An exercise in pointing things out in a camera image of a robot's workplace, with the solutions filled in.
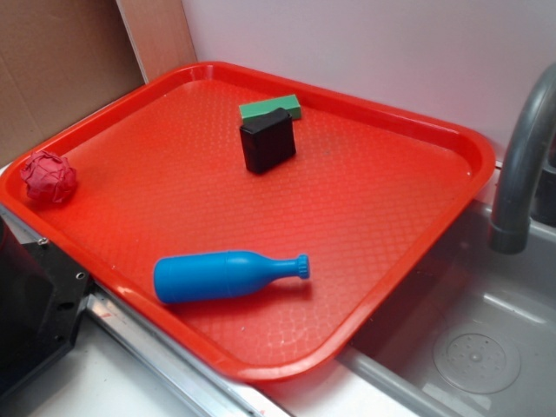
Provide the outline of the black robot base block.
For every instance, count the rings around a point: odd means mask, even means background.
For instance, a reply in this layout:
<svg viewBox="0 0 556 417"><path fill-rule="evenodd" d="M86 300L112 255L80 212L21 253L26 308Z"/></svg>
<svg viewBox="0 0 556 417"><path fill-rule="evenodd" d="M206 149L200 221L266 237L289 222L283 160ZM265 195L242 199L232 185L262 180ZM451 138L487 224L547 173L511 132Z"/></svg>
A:
<svg viewBox="0 0 556 417"><path fill-rule="evenodd" d="M1 399L76 343L92 280L54 243L21 243L1 222Z"/></svg>

